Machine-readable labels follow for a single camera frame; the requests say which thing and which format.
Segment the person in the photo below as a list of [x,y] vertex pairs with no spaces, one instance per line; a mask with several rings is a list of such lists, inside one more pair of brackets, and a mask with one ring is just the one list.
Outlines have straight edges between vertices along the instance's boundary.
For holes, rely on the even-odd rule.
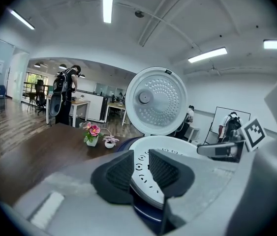
[[237,130],[242,127],[242,120],[236,112],[224,117],[218,130],[218,143],[228,142],[231,131]]
[[188,127],[191,126],[194,118],[194,106],[189,105],[184,121],[180,127],[176,130],[175,138],[183,139]]
[[63,102],[58,115],[55,116],[55,123],[63,123],[63,124],[69,125],[71,95],[72,95],[72,92],[76,92],[77,90],[77,77],[79,77],[80,71],[81,71],[80,66],[73,65],[71,68],[63,72],[67,76],[67,92],[62,93]]

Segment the ceiling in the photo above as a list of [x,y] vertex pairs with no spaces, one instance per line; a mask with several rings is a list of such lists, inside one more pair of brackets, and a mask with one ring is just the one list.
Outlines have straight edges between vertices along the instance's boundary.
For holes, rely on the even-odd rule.
[[[102,0],[17,0],[12,8],[43,38],[72,23],[104,24],[101,4]],[[134,15],[138,9],[143,18]],[[277,10],[269,0],[114,0],[111,28],[142,48],[161,52],[186,77],[217,70],[221,75],[277,75],[277,51],[263,48],[265,39],[277,39]],[[228,54],[192,64],[187,60],[220,47]]]
[[[40,67],[35,67],[36,63],[42,63]],[[134,78],[135,73],[126,71],[111,65],[106,65],[98,62],[82,59],[69,58],[48,58],[48,59],[30,59],[28,67],[43,73],[56,75],[57,72],[63,71],[59,68],[60,64],[65,64],[67,68],[73,65],[81,67],[81,73],[85,75],[86,79],[105,83],[105,78],[111,80],[116,79],[118,82],[124,82],[126,85]]]

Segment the window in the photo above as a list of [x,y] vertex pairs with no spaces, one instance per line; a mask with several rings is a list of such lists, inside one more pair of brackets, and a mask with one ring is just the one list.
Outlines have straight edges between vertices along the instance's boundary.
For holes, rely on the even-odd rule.
[[[47,85],[47,83],[48,83],[48,77],[46,77],[46,76],[42,76],[42,75],[35,74],[35,73],[29,73],[29,72],[26,73],[26,78],[25,78],[23,93],[22,93],[23,98],[29,100],[29,93],[30,92],[35,93],[34,85],[37,83],[37,80],[43,80],[44,85]],[[48,94],[48,88],[49,88],[49,86],[44,87],[45,95]]]

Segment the person in black clothing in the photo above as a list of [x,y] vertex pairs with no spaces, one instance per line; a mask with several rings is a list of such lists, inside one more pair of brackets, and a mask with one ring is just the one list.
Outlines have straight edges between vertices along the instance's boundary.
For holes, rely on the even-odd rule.
[[78,65],[73,65],[71,68],[64,71],[67,75],[67,92],[63,93],[63,102],[61,110],[55,116],[55,123],[63,123],[69,125],[69,112],[71,106],[71,94],[77,90],[77,77],[79,77],[81,68]]

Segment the small flower pot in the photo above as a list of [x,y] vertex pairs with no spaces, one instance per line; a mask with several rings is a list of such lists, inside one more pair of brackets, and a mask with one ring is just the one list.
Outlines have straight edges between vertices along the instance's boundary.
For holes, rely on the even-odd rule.
[[114,147],[114,144],[109,143],[107,141],[105,141],[104,145],[105,145],[106,148],[113,148]]
[[93,138],[92,142],[90,142],[89,140],[86,141],[87,145],[88,145],[88,146],[91,146],[91,147],[96,146],[97,142],[98,142],[98,136],[95,137],[95,138]]

